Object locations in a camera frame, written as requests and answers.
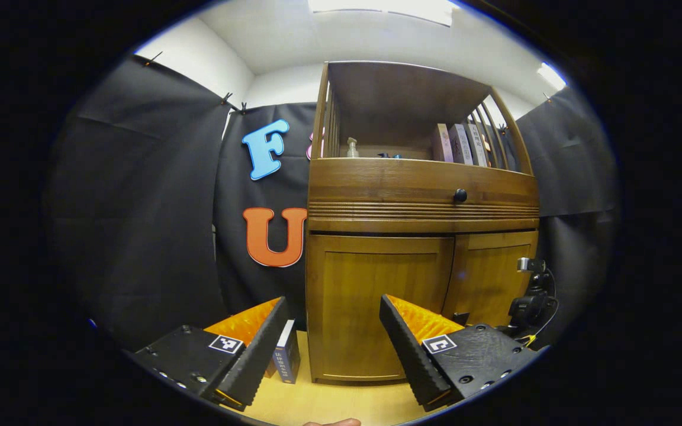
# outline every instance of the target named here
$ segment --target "cabinet door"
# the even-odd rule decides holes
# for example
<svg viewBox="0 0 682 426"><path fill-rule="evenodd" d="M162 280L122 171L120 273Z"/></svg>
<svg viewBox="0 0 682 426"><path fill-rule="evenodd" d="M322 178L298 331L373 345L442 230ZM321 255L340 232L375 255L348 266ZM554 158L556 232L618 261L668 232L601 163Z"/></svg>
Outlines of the cabinet door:
<svg viewBox="0 0 682 426"><path fill-rule="evenodd" d="M382 294L441 312L454 239L309 235L307 328L312 378L405 378L378 318Z"/></svg>
<svg viewBox="0 0 682 426"><path fill-rule="evenodd" d="M537 231L457 235L449 291L441 315L470 312L469 324L509 324L509 305L525 294L530 275L517 260L536 254Z"/></svg>

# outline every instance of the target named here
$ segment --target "wooden shelf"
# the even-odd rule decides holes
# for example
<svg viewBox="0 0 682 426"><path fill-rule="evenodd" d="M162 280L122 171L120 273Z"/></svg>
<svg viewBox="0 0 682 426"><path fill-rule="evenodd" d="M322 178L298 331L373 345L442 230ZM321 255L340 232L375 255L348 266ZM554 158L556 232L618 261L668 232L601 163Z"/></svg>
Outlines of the wooden shelf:
<svg viewBox="0 0 682 426"><path fill-rule="evenodd" d="M507 170L507 141L487 97L507 124L517 172ZM459 123L477 127L494 167L433 161L437 124ZM322 157L312 145L306 222L312 376L403 377L374 315L383 293L446 318L469 311L492 326L508 324L512 299L527 286L517 258L535 256L539 197L522 135L496 90L433 68L332 62L314 133L323 127ZM348 137L361 157L346 157ZM485 239L490 247L476 246ZM349 355L357 348L365 355Z"/></svg>

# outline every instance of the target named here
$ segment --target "cabinet top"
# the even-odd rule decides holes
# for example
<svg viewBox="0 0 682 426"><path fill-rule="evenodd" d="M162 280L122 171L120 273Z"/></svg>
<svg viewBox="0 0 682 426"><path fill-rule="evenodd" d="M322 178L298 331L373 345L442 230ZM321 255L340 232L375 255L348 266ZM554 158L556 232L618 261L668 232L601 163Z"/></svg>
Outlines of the cabinet top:
<svg viewBox="0 0 682 426"><path fill-rule="evenodd" d="M396 62L328 62L339 103L362 114L461 122L491 87L444 70Z"/></svg>

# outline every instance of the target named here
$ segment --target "black knob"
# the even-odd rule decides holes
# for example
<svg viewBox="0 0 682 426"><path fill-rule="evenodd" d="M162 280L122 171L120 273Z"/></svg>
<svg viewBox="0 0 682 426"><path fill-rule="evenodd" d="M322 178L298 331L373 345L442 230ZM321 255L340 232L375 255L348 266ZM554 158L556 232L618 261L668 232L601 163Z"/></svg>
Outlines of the black knob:
<svg viewBox="0 0 682 426"><path fill-rule="evenodd" d="M463 202L466 199L468 199L468 192L465 191L464 189L457 189L457 191L454 192L455 202Z"/></svg>

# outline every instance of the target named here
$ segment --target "blue letter f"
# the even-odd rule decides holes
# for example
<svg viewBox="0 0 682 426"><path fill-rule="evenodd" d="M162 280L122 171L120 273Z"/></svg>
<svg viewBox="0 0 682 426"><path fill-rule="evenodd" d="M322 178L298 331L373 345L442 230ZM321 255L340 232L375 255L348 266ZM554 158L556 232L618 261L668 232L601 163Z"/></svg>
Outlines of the blue letter f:
<svg viewBox="0 0 682 426"><path fill-rule="evenodd" d="M274 134L268 140L268 134L286 133L288 130L288 122L281 119L245 135L241 140L241 143L246 143L249 146L249 154L252 156L252 167L254 167L250 173L252 180L264 178L281 168L281 162L274 160L270 151L273 151L277 156L284 153L284 139L281 135Z"/></svg>

